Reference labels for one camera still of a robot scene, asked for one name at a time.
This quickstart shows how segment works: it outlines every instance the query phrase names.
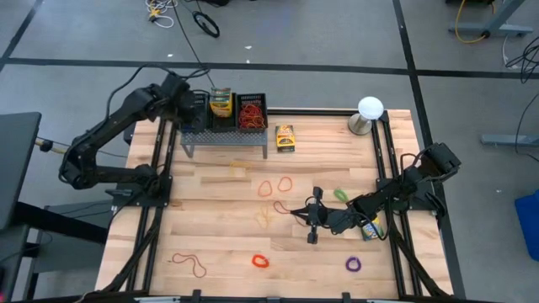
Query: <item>table leg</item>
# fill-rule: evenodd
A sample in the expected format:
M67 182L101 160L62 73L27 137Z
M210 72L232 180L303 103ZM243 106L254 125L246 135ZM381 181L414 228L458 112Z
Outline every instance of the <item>table leg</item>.
M187 148L186 145L182 145L182 148L184 149L185 154L187 154L187 157L193 157L193 153L195 152L195 146L189 146L189 148Z

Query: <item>cable bundle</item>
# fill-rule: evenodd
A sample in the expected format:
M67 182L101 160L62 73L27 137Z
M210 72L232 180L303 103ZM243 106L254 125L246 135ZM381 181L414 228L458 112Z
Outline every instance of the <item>cable bundle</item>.
M148 2L148 0L145 0L144 2L146 4L147 11L150 13L150 21L152 21L155 25L164 29L170 29L174 26L174 20L169 16L163 16L163 13L166 13L169 8L174 8L178 6L177 1L151 0L150 2ZM170 21L170 25L160 24L157 21L158 19L168 19Z
M264 128L262 109L254 104L242 105L239 112L240 128Z
M508 68L520 68L520 82L522 84L528 82L531 74L539 66L539 60L536 60L537 52L539 52L539 36L536 37L530 44L526 46L521 56L517 56L515 59L510 60L505 64Z

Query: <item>desk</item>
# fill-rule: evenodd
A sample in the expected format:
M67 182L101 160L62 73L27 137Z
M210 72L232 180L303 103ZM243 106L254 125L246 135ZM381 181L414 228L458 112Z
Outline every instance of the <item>desk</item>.
M19 201L39 129L40 113L0 115L0 294L11 301L22 257L36 258L39 246L27 243L29 228L103 243L107 230Z
M390 110L389 117L397 155L417 153L410 112ZM325 190L327 207L340 208L343 204L333 196L335 188L342 188L349 197L376 190L372 136L352 135L347 119L271 115L267 160L256 147L200 146L192 159L176 148L173 189L163 214L150 294L191 295L200 289L203 296L339 298L342 292L350 292L352 298L398 297L389 241L364 242L358 229L338 236L319 229L318 244L307 244L308 228L298 225L291 215L278 214L272 206L280 200L289 209L300 208L313 186ZM294 125L297 143L293 153L276 151L274 130L281 124ZM137 124L128 167L151 161L157 126L158 121ZM382 131L380 136L385 151ZM384 157L389 163L388 155ZM405 165L410 161L411 157L407 158ZM231 162L248 165L230 167ZM386 170L391 176L388 165ZM293 180L293 189L288 192L277 189L284 176ZM265 180L271 182L273 194L261 198L257 190ZM268 220L262 215L266 211ZM140 213L140 208L125 207L116 216L109 230L97 290L114 278L131 255ZM383 212L379 215L385 227ZM436 219L428 211L410 211L408 217L419 261L443 290L452 293ZM171 263L175 253L196 254L207 275L197 279L192 263ZM268 268L251 264L256 253L270 260ZM362 262L359 273L350 273L344 267L351 255ZM408 265L403 256L401 259L407 292L411 294ZM137 273L136 289L141 287L143 274L143 270Z

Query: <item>red rubber band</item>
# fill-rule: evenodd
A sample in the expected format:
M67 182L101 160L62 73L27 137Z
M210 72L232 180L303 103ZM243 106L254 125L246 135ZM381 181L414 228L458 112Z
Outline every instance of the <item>red rubber band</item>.
M283 182L284 179L288 179L290 181L290 187L288 189L280 189L280 184ZM292 188L294 187L294 183L292 182L292 179L289 178L289 177L283 177L280 179L279 181L279 185L277 185L277 189L281 192L284 192L284 191L289 191L291 190Z
M262 261L264 261L264 264L257 263L257 259L262 259ZM270 261L261 254L255 254L253 256L253 259L251 260L251 263L258 268L268 268L270 266Z
M185 259L182 260L182 261L175 261L175 260L174 260L174 257L176 257L176 255L178 255L178 256L180 256L180 257L183 257L183 258L185 258ZM175 254L172 256L172 262L173 262L173 263L176 263L176 264L181 264L181 263L183 263L183 262L185 262L185 261L187 261L187 260L193 260L193 275L194 275L196 278L204 278L205 275L207 274L207 270L205 269L204 266L202 266L202 264L200 263L200 260L198 259L198 257L196 257L196 255L194 255L194 254L191 254L191 255L183 255L183 254L177 252L177 253L175 253ZM197 274L196 274L196 271L195 271L195 269L196 269L196 264L199 264L199 266L200 266L202 269L204 269L204 274L202 274L202 275L197 275Z
M254 104L244 104L239 112L240 128L264 128L262 109Z
M260 193L260 190L262 189L262 185L264 185L265 183L267 183L269 185L269 194L261 194ZM271 188L270 181L268 181L268 180L263 181L259 186L259 197L267 197L267 196L270 196L271 194L273 194L273 189Z

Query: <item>wooden tabletop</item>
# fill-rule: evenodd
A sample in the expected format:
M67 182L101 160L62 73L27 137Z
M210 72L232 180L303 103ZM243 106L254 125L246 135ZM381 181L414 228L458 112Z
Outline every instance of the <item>wooden tabletop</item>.
M389 110L389 116L397 155L417 153L410 112ZM283 124L294 125L293 153L276 151L275 126ZM137 124L127 167L151 161L157 126L158 121ZM380 136L386 151L383 131ZM273 207L277 200L288 209L303 207L313 186L324 189L324 204L334 208L344 207L333 195L336 188L350 198L375 191L378 175L372 136L352 135L343 116L270 116L268 143L267 160L259 147L197 146L192 159L179 146L175 148L173 191L163 214L150 293L191 295L200 289L209 296L339 298L342 292L350 292L353 298L397 298L389 241L365 242L357 228L337 236L320 228L318 244L307 244L309 228ZM384 157L391 176L389 159ZM405 165L410 164L411 158L407 159ZM278 190L283 177L292 180L290 191ZM268 197L258 195L264 181L272 187ZM281 189L288 187L284 180ZM266 193L268 184L261 190ZM139 207L125 207L116 216L97 290L114 278L131 255L140 212ZM383 212L379 216L385 227ZM443 290L452 293L436 219L427 211L410 211L408 217L419 261ZM196 255L206 275L196 278L191 260L172 263L175 253ZM268 268L251 264L257 253L269 259ZM361 260L359 273L346 270L350 256ZM411 294L408 263L402 255L401 259ZM138 271L139 289L143 272ZM197 265L195 273L205 271Z

